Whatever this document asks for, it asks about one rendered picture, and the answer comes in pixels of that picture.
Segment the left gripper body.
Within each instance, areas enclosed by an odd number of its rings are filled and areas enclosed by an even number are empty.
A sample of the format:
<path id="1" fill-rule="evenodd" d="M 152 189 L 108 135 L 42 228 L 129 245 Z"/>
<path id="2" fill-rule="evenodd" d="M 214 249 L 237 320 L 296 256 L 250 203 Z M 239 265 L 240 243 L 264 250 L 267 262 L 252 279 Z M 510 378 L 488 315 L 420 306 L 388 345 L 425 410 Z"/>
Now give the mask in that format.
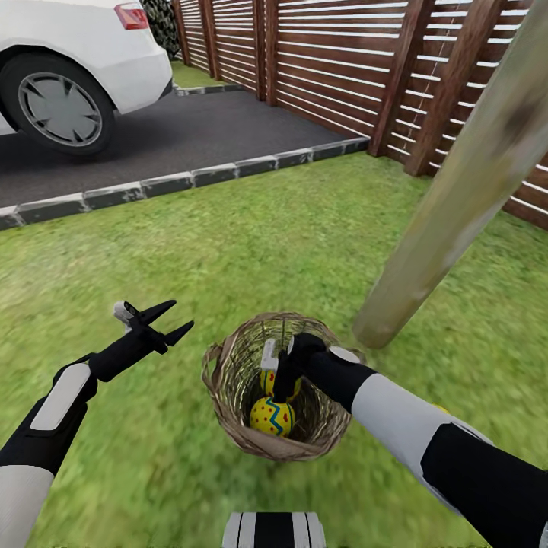
<path id="1" fill-rule="evenodd" d="M 119 367 L 128 369 L 150 352 L 157 351 L 163 355 L 168 350 L 167 344 L 161 336 L 157 335 L 156 330 L 147 327 L 150 333 L 144 333 L 137 317 L 131 318 L 129 324 L 132 332 L 112 343 L 108 349 L 111 358 Z"/>

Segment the easter egg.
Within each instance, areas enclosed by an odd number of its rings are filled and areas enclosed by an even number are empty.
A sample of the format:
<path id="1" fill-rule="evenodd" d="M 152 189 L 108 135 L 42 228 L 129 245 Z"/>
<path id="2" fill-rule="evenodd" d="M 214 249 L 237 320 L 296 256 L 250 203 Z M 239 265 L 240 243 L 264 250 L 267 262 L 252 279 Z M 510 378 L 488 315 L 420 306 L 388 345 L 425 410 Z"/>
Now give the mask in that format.
<path id="1" fill-rule="evenodd" d="M 273 374 L 272 371 L 261 372 L 259 387 L 262 390 L 263 394 L 265 394 L 265 396 L 274 396 L 274 391 L 272 390 L 274 387 L 274 378 L 275 374 Z M 286 402 L 288 402 L 288 400 L 293 401 L 293 399 L 296 398 L 296 396 L 298 395 L 302 383 L 301 379 L 302 376 L 295 381 L 295 394 L 292 394 L 291 397 L 288 397 L 288 399 L 286 399 Z"/>
<path id="2" fill-rule="evenodd" d="M 274 396 L 272 396 L 274 397 Z M 272 397 L 259 397 L 253 405 L 250 428 L 286 438 L 295 427 L 296 414 L 288 402 L 273 402 Z"/>

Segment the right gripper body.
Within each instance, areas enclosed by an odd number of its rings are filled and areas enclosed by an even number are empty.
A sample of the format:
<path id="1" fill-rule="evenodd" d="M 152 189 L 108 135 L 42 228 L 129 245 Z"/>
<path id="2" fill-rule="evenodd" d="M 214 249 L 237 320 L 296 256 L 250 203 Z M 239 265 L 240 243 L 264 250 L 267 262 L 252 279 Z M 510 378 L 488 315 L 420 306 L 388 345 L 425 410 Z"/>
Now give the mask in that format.
<path id="1" fill-rule="evenodd" d="M 284 394 L 286 399 L 295 394 L 295 381 L 300 378 L 300 375 L 291 375 L 287 372 L 284 365 L 285 350 L 281 349 L 277 356 L 279 359 L 278 372 L 276 372 L 274 378 L 274 394 Z"/>

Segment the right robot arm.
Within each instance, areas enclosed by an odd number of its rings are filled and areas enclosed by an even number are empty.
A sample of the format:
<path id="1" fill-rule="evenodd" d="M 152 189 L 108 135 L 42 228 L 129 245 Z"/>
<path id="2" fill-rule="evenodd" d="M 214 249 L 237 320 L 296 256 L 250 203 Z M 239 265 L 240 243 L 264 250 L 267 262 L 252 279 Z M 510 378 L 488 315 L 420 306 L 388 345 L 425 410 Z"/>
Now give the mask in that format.
<path id="1" fill-rule="evenodd" d="M 492 548 L 548 548 L 548 472 L 360 365 L 353 352 L 335 346 L 328 352 L 320 337 L 308 333 L 287 343 L 276 356 L 272 337 L 262 354 L 263 371 L 275 374 L 273 402 L 286 402 L 304 375 Z"/>

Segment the wicker basket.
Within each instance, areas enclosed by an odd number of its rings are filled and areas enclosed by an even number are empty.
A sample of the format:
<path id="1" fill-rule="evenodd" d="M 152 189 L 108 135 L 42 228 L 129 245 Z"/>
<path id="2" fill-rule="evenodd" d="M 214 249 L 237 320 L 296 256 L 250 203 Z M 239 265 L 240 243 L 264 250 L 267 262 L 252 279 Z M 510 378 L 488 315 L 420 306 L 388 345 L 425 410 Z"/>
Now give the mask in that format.
<path id="1" fill-rule="evenodd" d="M 303 375 L 298 395 L 288 403 L 296 414 L 292 432 L 283 438 L 250 428 L 249 414 L 255 396 L 259 396 L 254 388 L 263 372 L 261 360 L 266 341 L 273 337 L 275 351 L 279 352 L 299 333 L 320 337 L 328 352 L 331 346 L 353 352 L 360 365 L 368 366 L 363 350 L 346 348 L 324 322 L 294 311 L 266 312 L 245 320 L 224 342 L 207 347 L 200 366 L 201 379 L 228 440 L 244 454 L 265 457 L 283 466 L 327 456 L 341 444 L 354 419 Z M 209 380 L 209 362 L 215 358 Z"/>

